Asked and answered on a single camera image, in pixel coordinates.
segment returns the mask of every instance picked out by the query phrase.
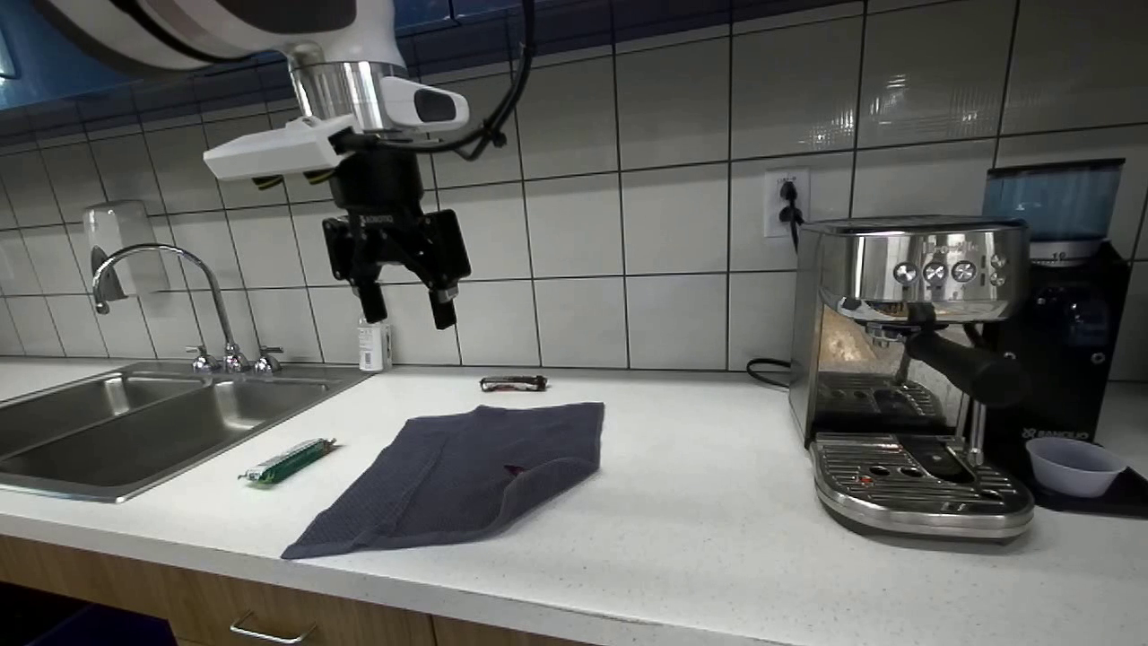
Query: stainless steel sink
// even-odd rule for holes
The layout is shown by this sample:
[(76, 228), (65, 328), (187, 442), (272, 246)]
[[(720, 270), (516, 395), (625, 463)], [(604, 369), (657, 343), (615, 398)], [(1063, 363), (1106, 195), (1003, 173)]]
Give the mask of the stainless steel sink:
[(122, 503), (355, 381), (355, 373), (102, 373), (0, 408), (0, 480)]

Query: countertop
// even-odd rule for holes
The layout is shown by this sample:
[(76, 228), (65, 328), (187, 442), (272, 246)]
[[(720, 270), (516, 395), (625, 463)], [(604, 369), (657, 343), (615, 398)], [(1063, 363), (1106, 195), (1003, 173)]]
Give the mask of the countertop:
[[(25, 373), (28, 363), (0, 363), (0, 395), (19, 395)], [(605, 404), (604, 469), (505, 536), (278, 560), (401, 422), (557, 404)], [(1113, 389), (1106, 438), (1137, 453), (1140, 469), (1143, 425), (1148, 390)], [(344, 449), (277, 492), (238, 480), (305, 438)], [(1140, 521), (1035, 509), (1035, 528), (1011, 546), (855, 536), (815, 501), (784, 390), (745, 377), (552, 373), (550, 395), (482, 395), (468, 373), (381, 373), (122, 505), (4, 490), (0, 536), (582, 643), (1075, 646), (1148, 635)]]

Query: coffee machine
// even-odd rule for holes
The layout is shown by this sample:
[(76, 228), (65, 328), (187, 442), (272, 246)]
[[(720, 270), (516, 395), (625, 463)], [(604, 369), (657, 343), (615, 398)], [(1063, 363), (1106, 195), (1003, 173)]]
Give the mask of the coffee machine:
[(794, 422), (822, 505), (894, 536), (1007, 544), (1022, 480), (983, 460), (985, 412), (1027, 373), (983, 346), (1027, 296), (1027, 228), (849, 218), (800, 236)]

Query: towel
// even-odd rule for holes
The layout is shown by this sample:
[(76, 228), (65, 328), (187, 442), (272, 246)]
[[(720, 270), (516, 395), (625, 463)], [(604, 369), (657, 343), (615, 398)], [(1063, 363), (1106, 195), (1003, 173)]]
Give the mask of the towel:
[(598, 469), (598, 404), (416, 418), (282, 560), (476, 544)]

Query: faucet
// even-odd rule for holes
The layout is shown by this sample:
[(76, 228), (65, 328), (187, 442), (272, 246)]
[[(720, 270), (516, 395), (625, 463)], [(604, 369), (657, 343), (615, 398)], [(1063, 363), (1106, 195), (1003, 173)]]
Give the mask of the faucet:
[[(191, 267), (198, 267), (208, 280), (208, 290), (211, 290), (211, 306), (215, 306), (215, 316), (217, 316), (217, 329), (221, 329), (221, 358), (217, 368), (226, 373), (239, 373), (247, 369), (247, 356), (239, 351), (239, 346), (233, 343), (233, 329), (230, 329), (230, 319), (226, 319), (226, 310), (221, 310), (221, 298), (217, 298), (217, 285), (215, 285), (215, 274), (208, 270), (204, 258), (198, 258), (192, 251), (180, 248), (180, 246), (124, 246), (111, 257), (100, 258), (100, 267), (92, 270), (92, 310), (95, 314), (107, 314), (107, 296), (122, 296), (114, 290), (114, 267), (124, 258), (124, 257), (135, 257), (135, 251), (162, 251), (162, 257), (177, 257), (177, 258), (191, 258)], [(198, 350), (198, 358), (192, 358), (198, 369), (211, 373), (215, 363), (211, 356), (204, 351), (204, 346)]]

